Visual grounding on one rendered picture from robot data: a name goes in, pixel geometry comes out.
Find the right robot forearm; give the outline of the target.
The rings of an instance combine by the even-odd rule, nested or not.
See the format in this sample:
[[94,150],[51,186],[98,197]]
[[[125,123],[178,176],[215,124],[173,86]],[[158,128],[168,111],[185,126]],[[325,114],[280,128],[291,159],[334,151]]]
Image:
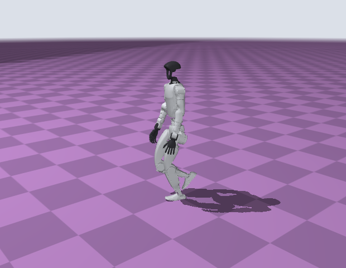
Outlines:
[[159,115],[159,117],[157,119],[157,122],[156,122],[156,123],[158,123],[158,127],[157,128],[161,128],[162,127],[162,124],[164,123],[164,120],[165,120],[166,116],[167,116],[167,112],[161,108],[160,115]]

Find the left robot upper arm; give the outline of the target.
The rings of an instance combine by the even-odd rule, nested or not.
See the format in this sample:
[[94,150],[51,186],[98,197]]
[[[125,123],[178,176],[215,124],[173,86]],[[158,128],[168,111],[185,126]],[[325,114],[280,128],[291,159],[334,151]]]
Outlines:
[[[179,107],[178,110],[182,111],[182,116],[184,116],[185,114],[185,88],[178,85],[175,86],[175,95],[176,95],[176,102],[177,102],[177,106]],[[177,111],[178,111],[177,110]]]

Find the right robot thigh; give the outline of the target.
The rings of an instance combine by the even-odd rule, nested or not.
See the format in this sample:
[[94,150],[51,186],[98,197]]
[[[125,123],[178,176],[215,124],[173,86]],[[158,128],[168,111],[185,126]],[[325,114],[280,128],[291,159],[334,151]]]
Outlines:
[[158,171],[163,171],[164,170],[164,161],[162,160],[166,146],[163,148],[163,146],[170,140],[170,133],[169,129],[165,129],[162,135],[160,136],[156,149],[155,149],[155,167]]

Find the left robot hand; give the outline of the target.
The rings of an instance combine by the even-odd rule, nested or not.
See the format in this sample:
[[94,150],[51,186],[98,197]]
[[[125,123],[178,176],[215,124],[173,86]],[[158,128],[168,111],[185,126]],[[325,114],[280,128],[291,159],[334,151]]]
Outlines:
[[[171,136],[172,136],[172,133],[171,133]],[[171,140],[168,140],[168,142],[163,146],[163,148],[165,148],[165,146],[167,145],[167,148],[166,148],[166,150],[165,150],[165,153],[167,152],[167,149],[169,148],[167,154],[169,154],[169,152],[170,152],[170,155],[171,155],[171,153],[172,153],[172,148],[174,148],[174,149],[173,149],[173,155],[174,155],[175,147],[176,147],[176,142],[175,142],[175,141],[176,141],[177,138],[178,138],[178,134],[177,134],[177,138],[176,138],[176,139],[171,138],[171,136],[170,136],[170,139],[171,139]],[[171,148],[171,151],[170,151],[170,148]]]

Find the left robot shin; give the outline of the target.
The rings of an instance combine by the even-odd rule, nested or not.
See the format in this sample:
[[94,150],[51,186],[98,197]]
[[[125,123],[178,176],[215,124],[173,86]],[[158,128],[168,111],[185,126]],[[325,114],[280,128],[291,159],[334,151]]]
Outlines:
[[[164,172],[165,173],[165,172]],[[180,190],[180,182],[179,182],[179,178],[178,175],[176,173],[176,169],[171,166],[170,168],[168,168],[167,170],[167,174],[165,173],[171,187],[174,189],[174,191],[177,193],[177,195],[182,195],[181,190]]]

